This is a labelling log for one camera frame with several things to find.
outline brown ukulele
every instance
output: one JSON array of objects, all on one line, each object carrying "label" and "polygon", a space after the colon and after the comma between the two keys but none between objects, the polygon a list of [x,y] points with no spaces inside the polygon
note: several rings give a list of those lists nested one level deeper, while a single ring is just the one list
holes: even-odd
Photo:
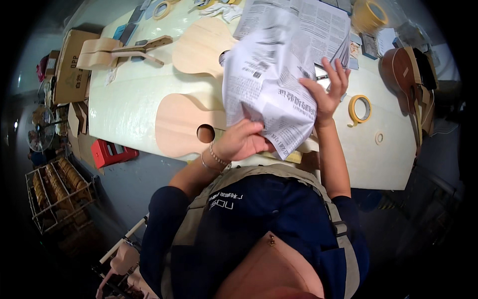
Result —
[{"label": "brown ukulele", "polygon": [[383,81],[395,92],[400,109],[417,119],[415,138],[419,147],[422,145],[422,120],[418,102],[422,94],[415,83],[412,60],[405,49],[398,48],[387,51],[381,63]]}]

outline person's left hand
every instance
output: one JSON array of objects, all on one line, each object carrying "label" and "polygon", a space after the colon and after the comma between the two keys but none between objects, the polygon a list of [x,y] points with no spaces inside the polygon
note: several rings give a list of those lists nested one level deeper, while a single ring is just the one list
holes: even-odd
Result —
[{"label": "person's left hand", "polygon": [[275,152],[269,140],[258,134],[263,129],[262,123],[243,119],[213,144],[212,151],[226,162],[239,161],[263,151]]}]

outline red plastic stool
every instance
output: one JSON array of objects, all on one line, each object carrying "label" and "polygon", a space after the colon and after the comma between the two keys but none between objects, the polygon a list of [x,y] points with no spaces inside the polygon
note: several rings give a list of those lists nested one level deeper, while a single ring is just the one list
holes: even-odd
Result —
[{"label": "red plastic stool", "polygon": [[113,143],[97,139],[91,146],[91,153],[95,160],[96,167],[101,168],[111,164],[126,162],[140,155],[138,150],[125,146],[123,148],[124,152],[118,154]]}]

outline crumpled newspaper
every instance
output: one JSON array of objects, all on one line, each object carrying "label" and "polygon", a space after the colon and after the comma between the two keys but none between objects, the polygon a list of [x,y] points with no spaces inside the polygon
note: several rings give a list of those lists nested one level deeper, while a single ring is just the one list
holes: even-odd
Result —
[{"label": "crumpled newspaper", "polygon": [[222,97],[227,126],[264,123],[261,135],[284,160],[310,136],[317,104],[299,78],[315,77],[310,38],[297,12],[272,9],[256,31],[225,55]]}]

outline hand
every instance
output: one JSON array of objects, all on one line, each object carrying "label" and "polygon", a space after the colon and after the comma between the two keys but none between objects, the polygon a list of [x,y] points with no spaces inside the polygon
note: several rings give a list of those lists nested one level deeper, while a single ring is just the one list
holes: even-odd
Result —
[{"label": "hand", "polygon": [[317,118],[315,119],[315,126],[318,128],[326,127],[333,122],[332,115],[335,112],[340,98],[347,91],[348,76],[350,70],[344,71],[338,59],[335,60],[334,71],[327,58],[322,58],[322,65],[329,75],[331,82],[330,92],[327,94],[322,85],[315,81],[306,78],[300,78],[299,82],[307,88],[312,97],[317,102]]},{"label": "hand", "polygon": [[275,152],[269,140],[258,135],[263,129],[262,123],[243,119],[213,144],[212,151],[226,162],[239,161],[263,151]]}]

